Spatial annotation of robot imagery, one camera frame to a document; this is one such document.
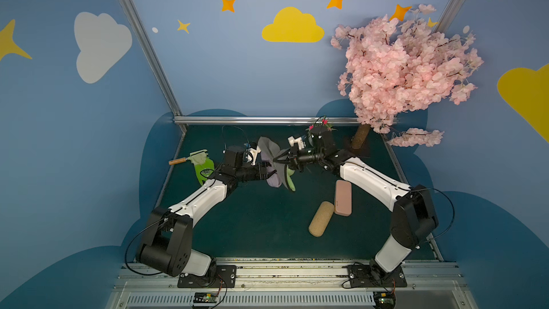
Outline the grey green microfibre cloth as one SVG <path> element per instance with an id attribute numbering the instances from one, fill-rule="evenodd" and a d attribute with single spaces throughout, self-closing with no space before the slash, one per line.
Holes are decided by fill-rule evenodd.
<path id="1" fill-rule="evenodd" d="M 278 144 L 267 137 L 260 137 L 257 145 L 261 149 L 261 160 L 270 164 L 267 168 L 274 167 L 283 182 L 282 185 L 284 185 L 289 191 L 295 192 L 296 188 L 292 180 L 292 176 L 295 171 L 291 169 L 287 163 L 285 163 L 285 155 L 287 154 L 287 151 L 282 151 Z"/>

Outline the purple eyeglass case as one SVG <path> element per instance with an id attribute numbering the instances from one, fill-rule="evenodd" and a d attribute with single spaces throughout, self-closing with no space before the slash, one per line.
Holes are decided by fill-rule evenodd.
<path id="1" fill-rule="evenodd" d="M 283 184 L 280 176 L 277 173 L 277 170 L 274 169 L 274 167 L 268 167 L 267 174 L 269 175 L 269 177 L 267 178 L 267 184 L 270 187 L 279 188 Z"/>

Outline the pink eyeglass case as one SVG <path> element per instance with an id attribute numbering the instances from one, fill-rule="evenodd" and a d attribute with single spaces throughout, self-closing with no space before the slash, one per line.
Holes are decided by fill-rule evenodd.
<path id="1" fill-rule="evenodd" d="M 352 214 L 352 184 L 348 181 L 338 180 L 335 185 L 335 214 L 348 217 Z"/>

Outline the beige cork eyeglass case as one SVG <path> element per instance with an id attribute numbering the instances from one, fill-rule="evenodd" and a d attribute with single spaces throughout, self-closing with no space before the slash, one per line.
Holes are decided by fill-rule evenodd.
<path id="1" fill-rule="evenodd" d="M 309 233 L 314 237 L 320 237 L 324 234 L 335 211 L 335 206 L 324 201 L 318 207 L 308 228 Z"/>

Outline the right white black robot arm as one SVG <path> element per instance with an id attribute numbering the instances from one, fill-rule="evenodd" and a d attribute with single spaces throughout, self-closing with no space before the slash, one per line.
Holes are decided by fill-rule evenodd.
<path id="1" fill-rule="evenodd" d="M 370 261 L 370 274 L 386 278 L 397 270 L 413 249 L 439 226 L 430 189 L 408 184 L 377 171 L 346 149 L 340 149 L 333 131 L 321 125 L 310 129 L 309 144 L 289 137 L 290 148 L 274 158 L 286 169 L 303 171 L 319 164 L 379 200 L 391 212 L 390 236 Z"/>

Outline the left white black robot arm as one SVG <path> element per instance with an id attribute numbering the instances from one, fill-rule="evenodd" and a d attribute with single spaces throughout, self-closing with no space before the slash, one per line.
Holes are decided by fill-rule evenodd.
<path id="1" fill-rule="evenodd" d="M 160 274 L 177 277 L 187 272 L 205 276 L 212 258 L 192 249 L 193 228 L 214 206 L 225 200 L 242 182 L 267 180 L 275 174 L 270 163 L 257 161 L 258 144 L 248 149 L 231 146 L 223 162 L 203 185 L 183 201 L 169 208 L 156 207 L 146 227 L 134 236 L 138 240 L 135 259 Z"/>

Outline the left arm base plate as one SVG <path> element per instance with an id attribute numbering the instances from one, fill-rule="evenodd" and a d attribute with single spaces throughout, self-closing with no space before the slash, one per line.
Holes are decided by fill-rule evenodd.
<path id="1" fill-rule="evenodd" d="M 234 288 L 237 277 L 237 266 L 221 265 L 211 267 L 204 276 L 181 274 L 178 288 Z"/>

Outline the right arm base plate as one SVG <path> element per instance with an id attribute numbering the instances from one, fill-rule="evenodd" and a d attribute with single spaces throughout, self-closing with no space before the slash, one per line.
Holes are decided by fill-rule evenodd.
<path id="1" fill-rule="evenodd" d="M 406 288 L 407 280 L 401 266 L 390 273 L 377 266 L 362 263 L 346 266 L 349 288 Z"/>

